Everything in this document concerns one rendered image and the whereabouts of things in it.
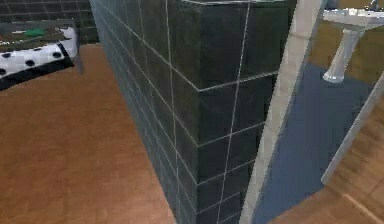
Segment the white black-dotted bed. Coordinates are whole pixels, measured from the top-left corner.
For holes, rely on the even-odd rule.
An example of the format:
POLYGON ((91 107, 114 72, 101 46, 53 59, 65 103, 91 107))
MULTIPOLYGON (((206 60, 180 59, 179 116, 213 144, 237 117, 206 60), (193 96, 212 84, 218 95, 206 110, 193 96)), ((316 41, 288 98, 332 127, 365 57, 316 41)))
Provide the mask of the white black-dotted bed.
POLYGON ((0 91, 70 67, 82 74, 80 46, 73 19, 0 22, 0 91), (24 35, 36 28, 46 34, 24 35))

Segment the green object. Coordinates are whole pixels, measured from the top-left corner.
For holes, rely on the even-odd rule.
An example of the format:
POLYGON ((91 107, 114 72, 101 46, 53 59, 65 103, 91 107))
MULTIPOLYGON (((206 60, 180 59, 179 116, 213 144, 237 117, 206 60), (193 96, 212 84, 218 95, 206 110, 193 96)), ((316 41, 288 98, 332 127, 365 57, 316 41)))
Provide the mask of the green object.
POLYGON ((26 37, 39 37, 39 36, 44 36, 45 34, 46 34, 46 30, 40 29, 40 28, 30 29, 24 32, 24 35, 26 37))

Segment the white pedestal sink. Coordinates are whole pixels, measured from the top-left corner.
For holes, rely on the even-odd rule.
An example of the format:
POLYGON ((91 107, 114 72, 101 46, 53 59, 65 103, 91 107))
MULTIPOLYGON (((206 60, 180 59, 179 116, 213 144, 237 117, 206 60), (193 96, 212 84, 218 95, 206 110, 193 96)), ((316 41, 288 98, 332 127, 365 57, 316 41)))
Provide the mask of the white pedestal sink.
POLYGON ((379 0, 371 0, 363 8, 326 8, 322 19, 342 30, 343 36, 323 79, 342 83, 354 49, 366 31, 384 26, 384 8, 379 0))

